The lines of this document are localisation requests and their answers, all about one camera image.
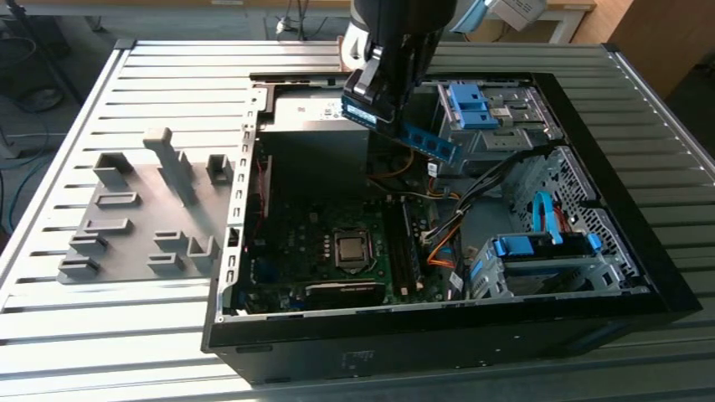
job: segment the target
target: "white label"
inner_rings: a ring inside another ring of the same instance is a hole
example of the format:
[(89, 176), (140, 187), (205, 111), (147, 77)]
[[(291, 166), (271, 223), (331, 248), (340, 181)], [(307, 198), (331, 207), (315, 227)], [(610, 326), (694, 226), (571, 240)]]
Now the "white label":
[(431, 177), (436, 178), (436, 163), (432, 163), (432, 162), (427, 163), (427, 174)]
[(459, 291), (461, 291), (461, 286), (464, 286), (464, 281), (461, 280), (461, 278), (459, 277), (457, 274), (455, 274), (455, 272), (452, 271), (451, 275), (449, 275), (449, 282), (451, 284), (456, 287), (456, 289)]
[(352, 105), (347, 105), (347, 113), (356, 115), (363, 120), (369, 121), (372, 124), (377, 124), (377, 118), (365, 111), (361, 111)]

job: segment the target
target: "robotic arm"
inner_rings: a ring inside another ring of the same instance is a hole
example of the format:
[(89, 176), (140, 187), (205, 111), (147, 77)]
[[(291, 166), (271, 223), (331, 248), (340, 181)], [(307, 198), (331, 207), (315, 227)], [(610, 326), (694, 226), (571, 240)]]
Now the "robotic arm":
[(353, 0), (353, 21), (368, 31), (367, 63), (347, 80), (344, 112), (388, 136), (401, 129), (403, 107), (456, 5), (457, 0)]
[[(343, 115), (388, 137), (409, 138), (405, 131), (415, 130), (401, 119), (403, 107), (427, 73), (443, 28), (452, 19), (456, 6), (457, 0), (352, 2), (351, 24), (368, 33), (368, 39), (364, 49), (359, 49), (365, 63), (347, 79)], [(471, 32), (487, 12), (521, 30), (545, 8), (547, 0), (476, 0), (452, 32)], [(412, 136), (436, 137), (427, 132)]]

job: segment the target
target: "yellow wire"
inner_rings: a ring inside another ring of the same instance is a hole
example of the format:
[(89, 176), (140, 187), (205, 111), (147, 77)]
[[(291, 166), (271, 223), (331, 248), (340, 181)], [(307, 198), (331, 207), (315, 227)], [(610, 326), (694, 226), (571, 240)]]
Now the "yellow wire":
[(409, 159), (407, 161), (407, 164), (404, 165), (404, 167), (392, 172), (392, 173), (379, 173), (379, 174), (373, 174), (372, 176), (369, 176), (371, 178), (392, 178), (395, 177), (396, 175), (399, 174), (403, 174), (407, 169), (409, 169), (409, 166), (412, 166), (412, 162), (415, 161), (415, 150), (413, 149), (409, 149)]

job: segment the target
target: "red wire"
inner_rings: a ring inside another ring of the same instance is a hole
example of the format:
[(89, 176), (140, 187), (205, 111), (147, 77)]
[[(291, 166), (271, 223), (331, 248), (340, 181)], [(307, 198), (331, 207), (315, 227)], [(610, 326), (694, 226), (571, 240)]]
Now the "red wire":
[(257, 214), (256, 227), (253, 228), (253, 234), (251, 236), (251, 243), (256, 239), (257, 230), (260, 225), (264, 222), (264, 169), (260, 166), (260, 161), (256, 158), (256, 167), (257, 167), (257, 196), (260, 197), (260, 212)]

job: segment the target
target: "blue component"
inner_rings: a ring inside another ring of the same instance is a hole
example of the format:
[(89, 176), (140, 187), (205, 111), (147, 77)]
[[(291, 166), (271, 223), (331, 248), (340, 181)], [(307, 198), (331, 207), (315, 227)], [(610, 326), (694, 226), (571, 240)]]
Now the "blue component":
[(347, 96), (343, 96), (340, 100), (343, 104), (343, 117), (375, 130), (377, 128), (377, 117), (367, 113)]
[(484, 0), (475, 0), (473, 4), (467, 10), (467, 13), (464, 13), (457, 24), (455, 25), (455, 28), (452, 28), (449, 32), (467, 34), (468, 32), (473, 31), (477, 26), (481, 25), (485, 15), (487, 5), (484, 4)]
[(499, 120), (489, 113), (488, 100), (476, 84), (449, 84), (451, 103), (465, 129), (499, 128)]
[[(357, 103), (347, 96), (341, 97), (343, 117), (371, 130), (377, 130), (377, 117), (365, 112)], [(407, 147), (415, 148), (420, 153), (429, 155), (448, 164), (452, 164), (459, 155), (460, 146), (452, 144), (431, 132), (409, 124), (404, 124), (396, 140)]]
[(499, 240), (493, 240), (493, 249), (496, 250), (496, 255), (499, 257), (503, 257), (505, 255), (505, 248)]
[(602, 238), (596, 233), (588, 233), (585, 238), (588, 239), (588, 243), (591, 244), (591, 247), (594, 247), (594, 251), (598, 253), (602, 251), (603, 243)]
[(408, 147), (448, 164), (459, 155), (460, 147), (409, 124), (404, 124), (404, 133), (397, 138)]
[(553, 203), (551, 201), (551, 194), (545, 191), (537, 191), (533, 195), (532, 203), (532, 229), (535, 232), (540, 232), (540, 210), (541, 206), (544, 209), (544, 220), (547, 222), (547, 227), (544, 231), (548, 232), (553, 238), (553, 244), (563, 244), (563, 239), (559, 232), (559, 221), (556, 219), (556, 213), (553, 212)]
[(480, 262), (477, 262), (477, 264), (473, 266), (473, 268), (471, 269), (471, 273), (469, 273), (469, 279), (473, 281), (473, 277), (477, 275), (477, 273), (481, 271), (481, 266), (484, 264)]
[(532, 242), (528, 236), (503, 237), (501, 241), (508, 255), (533, 255)]

